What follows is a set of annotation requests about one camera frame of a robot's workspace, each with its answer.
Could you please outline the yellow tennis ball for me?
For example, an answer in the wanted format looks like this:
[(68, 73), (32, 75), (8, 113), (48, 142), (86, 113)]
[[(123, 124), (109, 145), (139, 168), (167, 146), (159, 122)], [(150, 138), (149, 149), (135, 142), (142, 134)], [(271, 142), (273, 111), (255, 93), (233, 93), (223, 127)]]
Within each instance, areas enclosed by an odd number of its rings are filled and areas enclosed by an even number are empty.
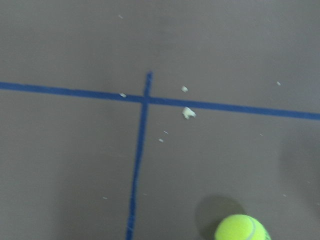
[(271, 240), (265, 227), (255, 218), (233, 214), (224, 218), (216, 228), (215, 240)]

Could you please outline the white paper crumb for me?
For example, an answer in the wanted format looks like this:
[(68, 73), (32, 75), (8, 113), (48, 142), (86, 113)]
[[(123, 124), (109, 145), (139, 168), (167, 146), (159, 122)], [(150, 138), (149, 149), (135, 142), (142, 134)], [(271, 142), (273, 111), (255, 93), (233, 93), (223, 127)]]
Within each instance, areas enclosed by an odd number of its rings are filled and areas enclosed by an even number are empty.
[(189, 120), (190, 118), (195, 118), (197, 114), (191, 110), (189, 107), (184, 107), (182, 110), (182, 115), (186, 120)]

